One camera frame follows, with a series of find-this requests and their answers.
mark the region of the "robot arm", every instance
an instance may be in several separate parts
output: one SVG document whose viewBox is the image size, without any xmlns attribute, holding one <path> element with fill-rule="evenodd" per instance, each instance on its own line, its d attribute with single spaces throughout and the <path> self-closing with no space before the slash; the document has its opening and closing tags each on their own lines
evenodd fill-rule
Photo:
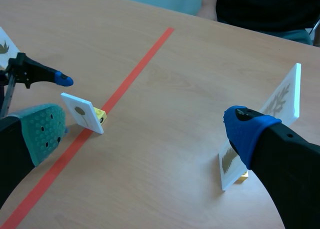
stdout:
<svg viewBox="0 0 320 229">
<path fill-rule="evenodd" d="M 0 208 L 22 179 L 58 147 L 65 135 L 65 113 L 56 104 L 38 105 L 7 116 L 15 84 L 23 83 L 29 89 L 35 82 L 73 85 L 70 77 L 20 52 L 16 58 L 9 59 L 6 70 L 0 70 Z M 8 86 L 5 96 L 4 86 Z"/>
<path fill-rule="evenodd" d="M 285 228 L 318 228 L 320 146 L 243 106 L 230 107 L 223 118 L 231 146 L 265 186 Z"/>
</svg>

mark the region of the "yellow cube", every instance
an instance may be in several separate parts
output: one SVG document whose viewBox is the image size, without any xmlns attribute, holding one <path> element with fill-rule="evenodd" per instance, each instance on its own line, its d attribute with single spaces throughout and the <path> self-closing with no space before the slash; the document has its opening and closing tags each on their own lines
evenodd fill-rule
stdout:
<svg viewBox="0 0 320 229">
<path fill-rule="evenodd" d="M 100 110 L 100 109 L 95 108 L 95 107 L 93 107 L 93 108 L 94 108 L 96 116 L 98 117 L 98 120 L 99 120 L 100 124 L 102 125 L 105 122 L 105 120 L 107 119 L 106 112 L 104 110 Z"/>
<path fill-rule="evenodd" d="M 236 180 L 237 182 L 243 182 L 244 180 L 246 180 L 249 177 L 249 173 L 248 171 L 246 171 L 242 176 L 239 177 L 238 180 Z"/>
</svg>

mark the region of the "red tape line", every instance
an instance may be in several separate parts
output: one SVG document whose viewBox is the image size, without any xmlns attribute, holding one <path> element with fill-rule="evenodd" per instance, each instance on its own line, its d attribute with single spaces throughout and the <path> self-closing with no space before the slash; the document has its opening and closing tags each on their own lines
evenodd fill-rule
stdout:
<svg viewBox="0 0 320 229">
<path fill-rule="evenodd" d="M 154 55 L 169 38 L 173 31 L 174 29 L 171 27 L 165 30 L 162 36 L 159 37 L 159 39 L 145 54 L 141 61 L 135 66 L 135 68 L 130 72 L 130 74 L 121 83 L 121 85 L 113 93 L 109 100 L 103 105 L 101 109 L 105 111 L 106 114 L 108 114 L 112 110 L 112 108 L 116 105 L 120 98 L 125 94 L 130 85 L 139 76 L 139 74 L 148 64 L 148 62 L 150 62 L 150 60 L 154 57 Z M 55 179 L 61 173 L 61 171 L 66 167 L 66 165 L 71 161 L 74 155 L 89 139 L 92 133 L 93 132 L 89 129 L 84 129 L 80 132 L 80 134 L 75 138 L 71 145 L 65 150 L 65 152 L 53 164 L 53 166 L 43 175 L 40 181 L 23 199 L 23 201 L 13 211 L 9 218 L 4 222 L 4 224 L 1 226 L 1 229 L 15 229 L 21 223 L 21 221 L 35 206 L 39 199 L 45 194 L 47 189 L 55 181 Z"/>
</svg>

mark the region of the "teal gripper pad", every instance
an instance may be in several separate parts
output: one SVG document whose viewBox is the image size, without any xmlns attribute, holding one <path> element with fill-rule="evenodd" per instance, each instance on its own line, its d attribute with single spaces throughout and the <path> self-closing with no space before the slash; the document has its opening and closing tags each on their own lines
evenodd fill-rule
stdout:
<svg viewBox="0 0 320 229">
<path fill-rule="evenodd" d="M 32 106 L 8 116 L 20 119 L 22 135 L 35 167 L 58 147 L 65 135 L 65 112 L 57 104 Z"/>
</svg>

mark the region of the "printed leaf image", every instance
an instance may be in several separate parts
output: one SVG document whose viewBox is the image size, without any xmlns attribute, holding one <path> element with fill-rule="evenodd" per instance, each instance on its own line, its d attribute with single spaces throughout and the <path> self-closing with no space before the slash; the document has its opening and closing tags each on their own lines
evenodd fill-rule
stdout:
<svg viewBox="0 0 320 229">
<path fill-rule="evenodd" d="M 78 106 L 76 106 L 76 107 L 74 108 L 74 110 L 75 110 L 78 114 L 80 114 L 80 115 L 82 116 L 82 118 L 83 118 L 86 126 L 89 127 L 88 122 L 86 121 L 86 119 L 85 119 L 85 117 L 84 117 L 84 115 L 86 114 L 85 111 L 84 111 L 83 109 L 81 109 L 80 107 L 78 107 Z"/>
<path fill-rule="evenodd" d="M 226 174 L 232 164 L 232 161 L 236 158 L 238 154 L 235 152 L 235 150 L 230 147 L 226 153 L 222 157 L 222 169 L 223 173 Z"/>
<path fill-rule="evenodd" d="M 289 92 L 290 83 L 285 86 L 281 91 L 279 91 L 278 94 L 274 96 L 274 99 L 270 102 L 270 104 L 266 107 L 266 109 L 263 111 L 263 114 L 265 115 L 271 115 L 273 117 L 276 116 L 276 114 L 280 113 L 282 109 L 284 108 L 284 104 L 286 103 L 286 100 L 284 100 L 284 97 Z"/>
<path fill-rule="evenodd" d="M 0 44 L 0 54 L 6 54 L 9 51 L 9 46 L 7 46 L 6 41 L 4 41 L 4 44 Z"/>
</svg>

